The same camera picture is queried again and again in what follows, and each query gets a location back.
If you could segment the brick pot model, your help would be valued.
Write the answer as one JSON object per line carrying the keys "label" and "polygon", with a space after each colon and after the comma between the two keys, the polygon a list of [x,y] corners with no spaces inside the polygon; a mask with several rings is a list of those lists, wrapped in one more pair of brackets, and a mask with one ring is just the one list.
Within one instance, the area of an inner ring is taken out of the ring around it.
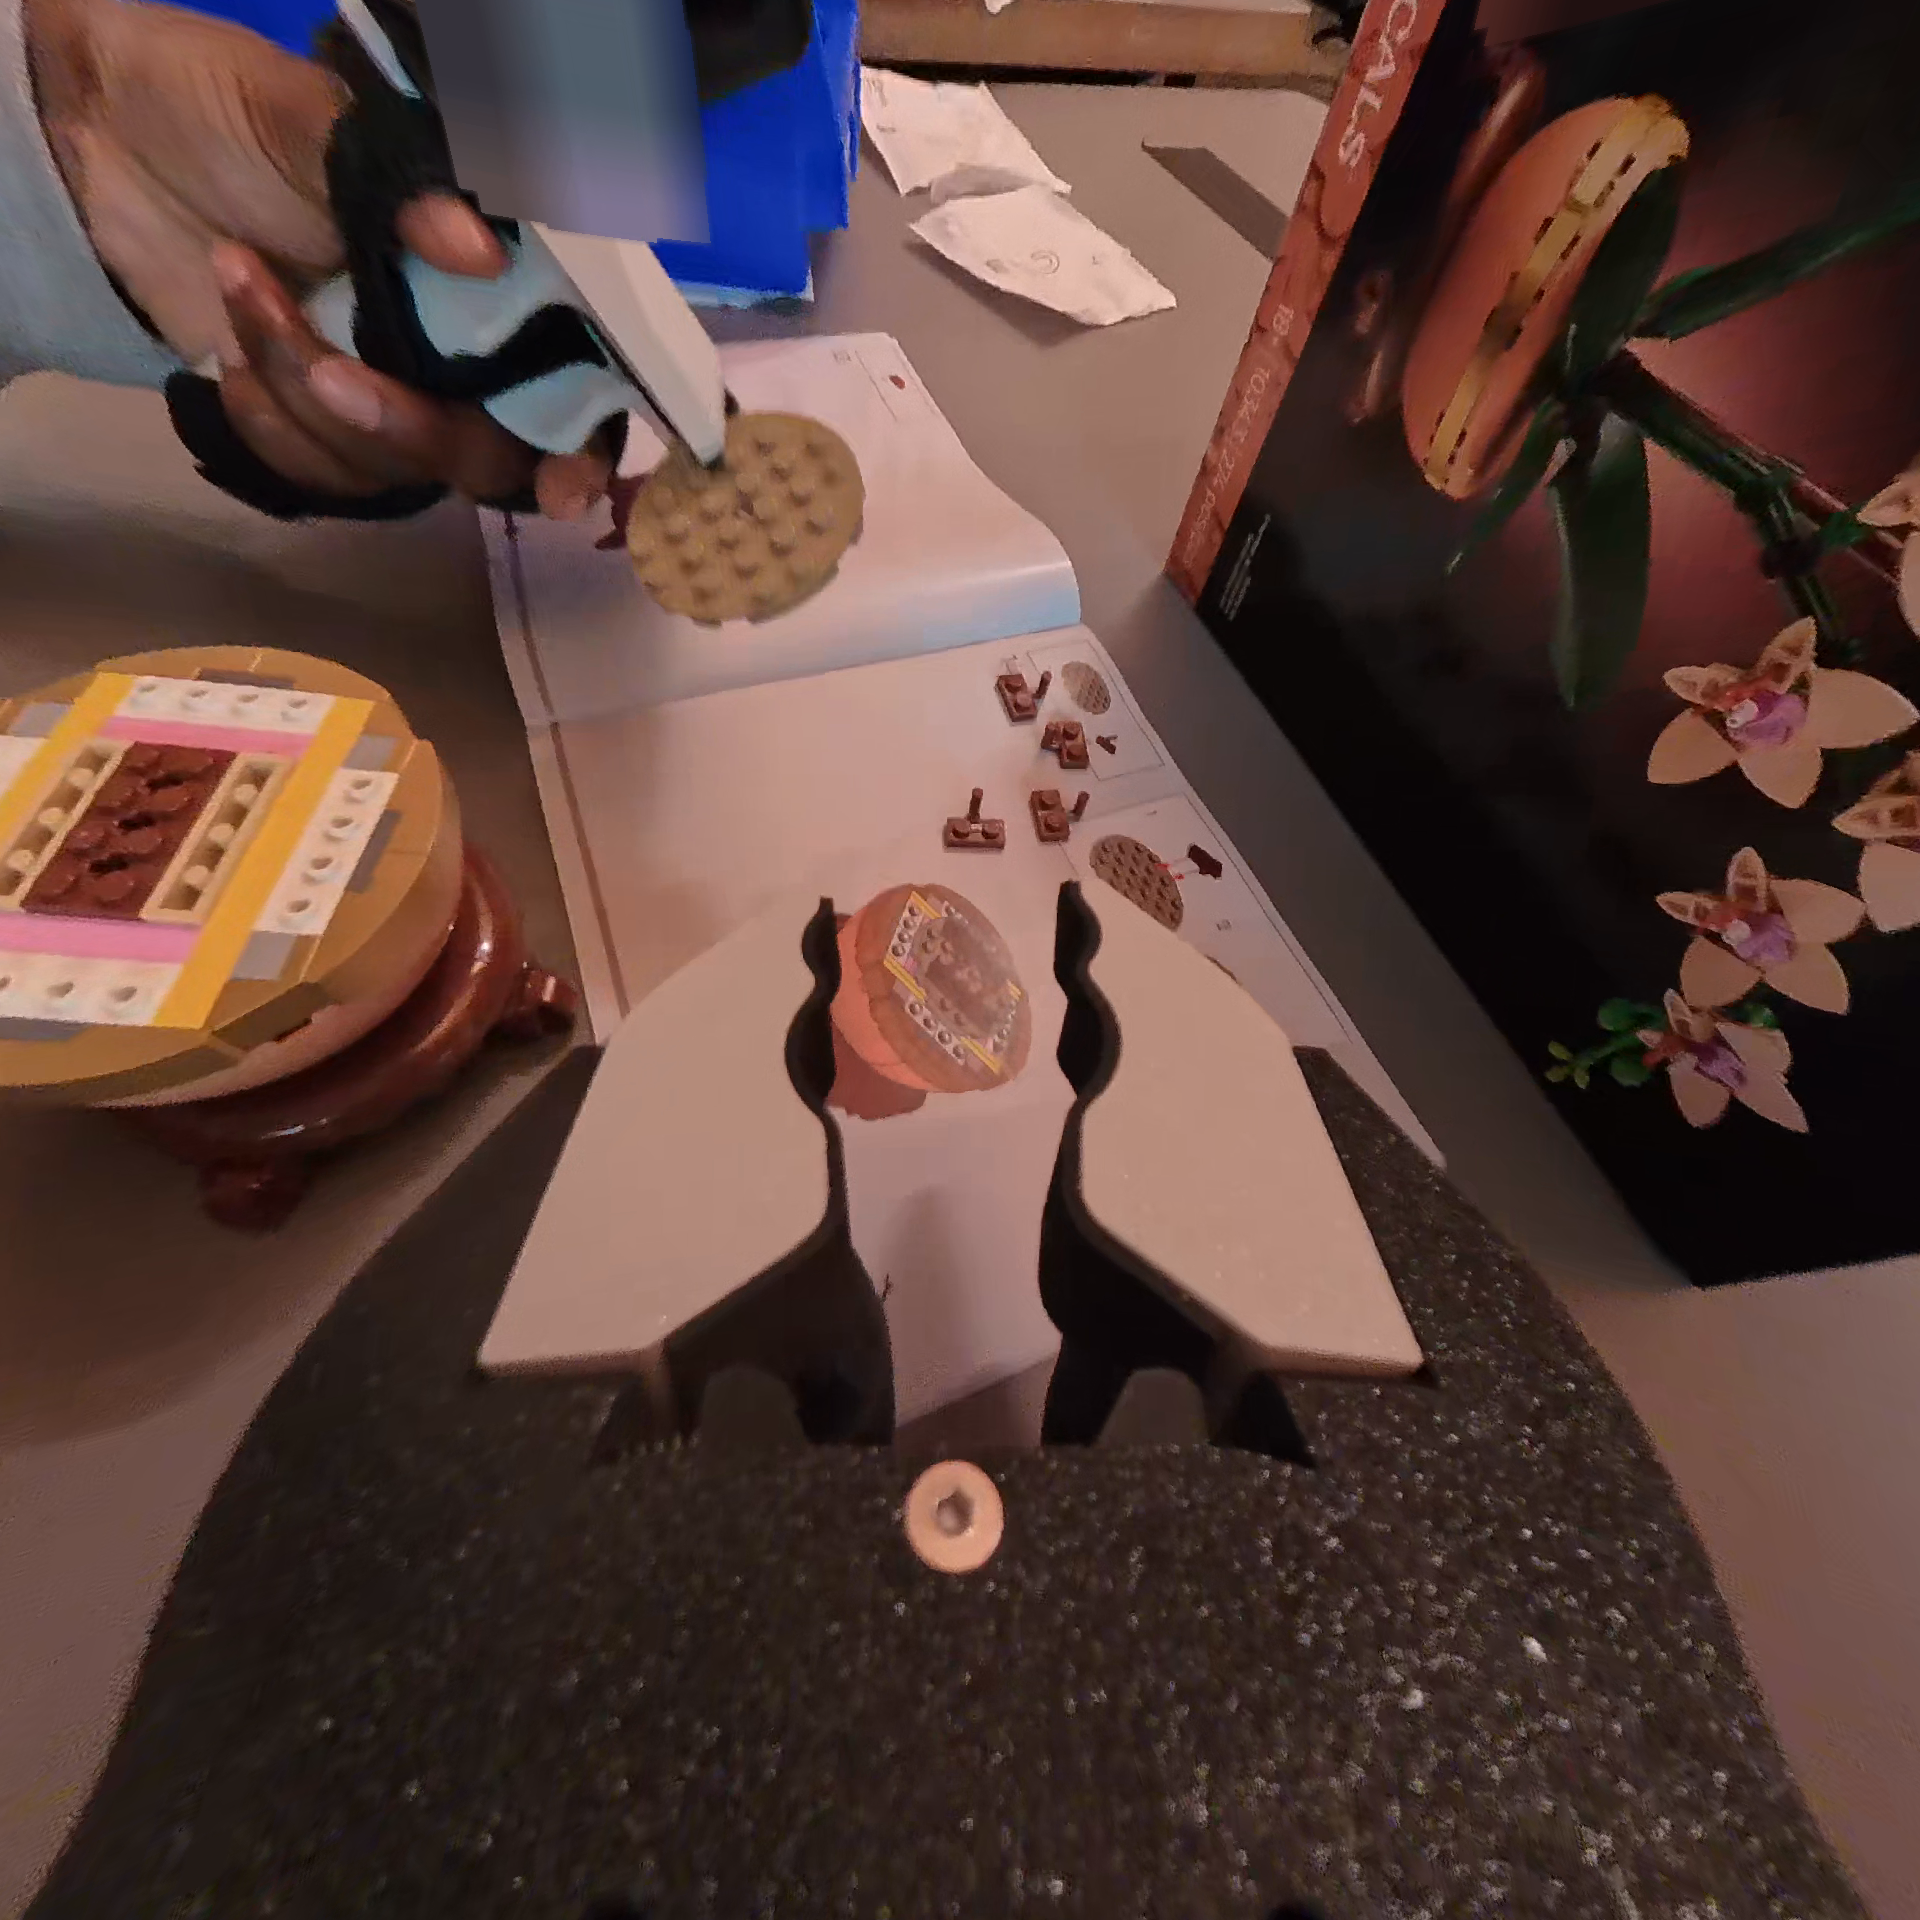
{"label": "brick pot model", "polygon": [[3,1097],[121,1117],[227,1227],[577,1008],[370,677],[209,645],[3,698]]}

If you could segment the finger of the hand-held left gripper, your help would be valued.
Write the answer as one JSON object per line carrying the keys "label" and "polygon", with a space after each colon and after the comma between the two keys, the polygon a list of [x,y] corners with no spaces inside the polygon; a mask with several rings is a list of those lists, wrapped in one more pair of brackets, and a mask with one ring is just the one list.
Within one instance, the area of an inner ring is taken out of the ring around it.
{"label": "finger of the hand-held left gripper", "polygon": [[527,226],[627,384],[702,466],[725,457],[733,400],[718,348],[649,244]]}

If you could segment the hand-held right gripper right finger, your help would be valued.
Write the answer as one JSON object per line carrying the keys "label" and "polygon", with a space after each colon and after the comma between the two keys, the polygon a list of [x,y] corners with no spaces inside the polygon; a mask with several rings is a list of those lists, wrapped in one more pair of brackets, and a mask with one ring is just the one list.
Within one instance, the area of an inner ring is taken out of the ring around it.
{"label": "hand-held right gripper right finger", "polygon": [[1060,886],[1071,1090],[1037,1281],[1045,1447],[1308,1456],[1285,1379],[1424,1356],[1285,1027],[1112,886]]}

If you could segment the white paper sheet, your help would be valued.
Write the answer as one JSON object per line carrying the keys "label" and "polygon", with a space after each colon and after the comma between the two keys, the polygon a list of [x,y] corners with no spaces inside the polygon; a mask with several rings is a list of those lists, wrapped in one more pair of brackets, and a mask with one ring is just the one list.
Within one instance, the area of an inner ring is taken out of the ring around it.
{"label": "white paper sheet", "polygon": [[1176,307],[1121,241],[1042,185],[951,198],[910,226],[945,264],[1072,325],[1126,325]]}
{"label": "white paper sheet", "polygon": [[1029,185],[1071,192],[983,83],[926,82],[861,65],[860,114],[902,196],[926,192],[938,205]]}

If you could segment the tan round plate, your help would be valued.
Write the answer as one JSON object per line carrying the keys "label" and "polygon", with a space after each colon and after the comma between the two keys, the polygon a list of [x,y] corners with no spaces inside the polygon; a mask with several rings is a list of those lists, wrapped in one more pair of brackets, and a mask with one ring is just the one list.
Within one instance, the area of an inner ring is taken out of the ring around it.
{"label": "tan round plate", "polygon": [[638,587],[659,611],[718,627],[772,620],[833,582],[861,536],[865,489],[833,428],[756,410],[727,419],[717,464],[663,452],[616,478],[611,500]]}

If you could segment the blue plastic bin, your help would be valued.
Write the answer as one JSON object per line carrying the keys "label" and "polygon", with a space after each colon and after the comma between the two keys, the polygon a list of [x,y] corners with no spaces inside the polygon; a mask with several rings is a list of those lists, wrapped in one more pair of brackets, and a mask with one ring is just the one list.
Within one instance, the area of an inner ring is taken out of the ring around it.
{"label": "blue plastic bin", "polygon": [[847,225],[858,3],[363,3],[495,221],[645,242],[709,300],[804,296]]}

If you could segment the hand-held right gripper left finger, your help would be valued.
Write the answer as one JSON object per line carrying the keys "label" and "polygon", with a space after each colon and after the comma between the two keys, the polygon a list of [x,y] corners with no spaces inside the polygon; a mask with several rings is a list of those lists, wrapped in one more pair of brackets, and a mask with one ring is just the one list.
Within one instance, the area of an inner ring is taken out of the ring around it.
{"label": "hand-held right gripper left finger", "polygon": [[613,1378],[650,1437],[709,1385],[781,1388],[804,1437],[894,1437],[894,1351],[827,1109],[838,924],[788,893],[634,1004],[482,1336],[490,1376]]}

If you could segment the black flower print box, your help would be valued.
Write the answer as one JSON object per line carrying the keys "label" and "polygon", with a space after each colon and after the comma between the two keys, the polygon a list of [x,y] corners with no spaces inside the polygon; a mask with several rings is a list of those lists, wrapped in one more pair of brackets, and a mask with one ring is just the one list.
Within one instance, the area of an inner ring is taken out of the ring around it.
{"label": "black flower print box", "polygon": [[1167,559],[1693,1285],[1918,1235],[1918,5],[1365,3]]}

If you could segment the white instruction booklet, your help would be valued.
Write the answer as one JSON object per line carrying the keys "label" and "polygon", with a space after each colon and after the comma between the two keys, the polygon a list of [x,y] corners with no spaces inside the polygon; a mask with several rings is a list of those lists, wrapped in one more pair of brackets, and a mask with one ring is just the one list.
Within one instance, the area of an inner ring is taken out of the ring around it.
{"label": "white instruction booklet", "polygon": [[[620,539],[486,530],[502,652],[600,1043],[652,988],[788,893],[838,924],[827,1095],[852,1242],[877,1285],[899,1419],[1020,1376],[1060,1336],[1040,1213],[1071,1090],[1049,966],[1063,882],[1104,882],[1412,1115],[1235,856],[1081,620],[1071,562],[997,491],[881,334],[724,348],[747,412],[833,428],[865,489],[822,593],[697,625],[634,582]],[[1038,718],[997,709],[1020,670]],[[1081,722],[1090,766],[1040,752]],[[997,852],[942,822],[1004,818]],[[1026,795],[1085,788],[1069,841]]]}

